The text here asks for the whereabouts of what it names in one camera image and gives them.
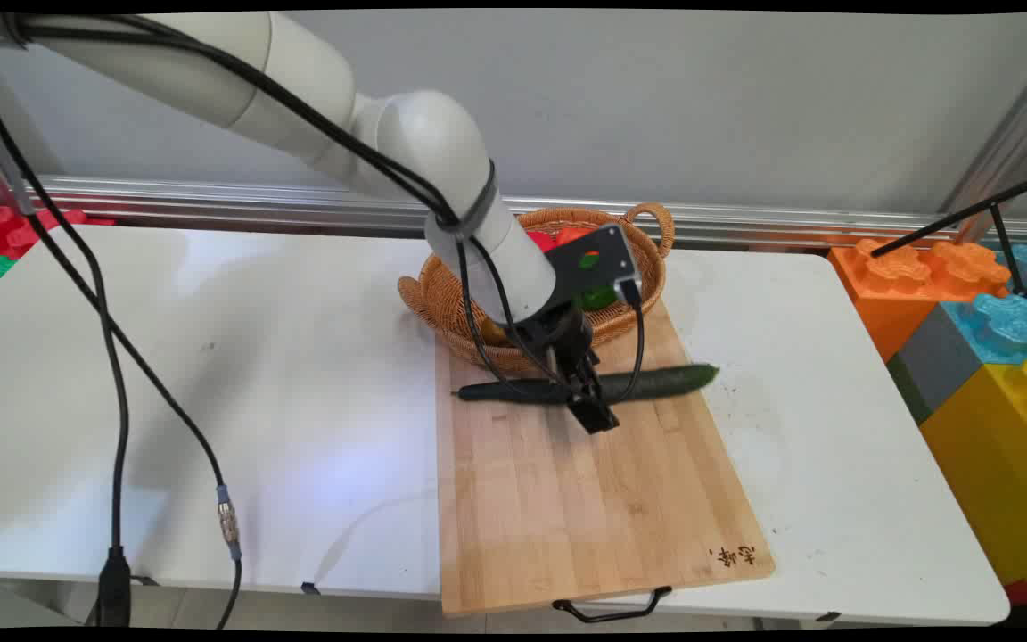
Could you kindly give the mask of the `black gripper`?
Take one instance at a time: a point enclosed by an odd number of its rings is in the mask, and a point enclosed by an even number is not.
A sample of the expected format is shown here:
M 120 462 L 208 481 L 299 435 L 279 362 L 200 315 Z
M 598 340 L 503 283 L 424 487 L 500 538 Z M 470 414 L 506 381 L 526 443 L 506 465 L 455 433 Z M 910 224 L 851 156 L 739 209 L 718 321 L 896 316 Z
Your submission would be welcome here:
M 524 322 L 524 346 L 531 358 L 567 391 L 567 408 L 587 435 L 619 426 L 596 373 L 599 358 L 592 342 L 594 329 L 576 301 L 542 310 Z

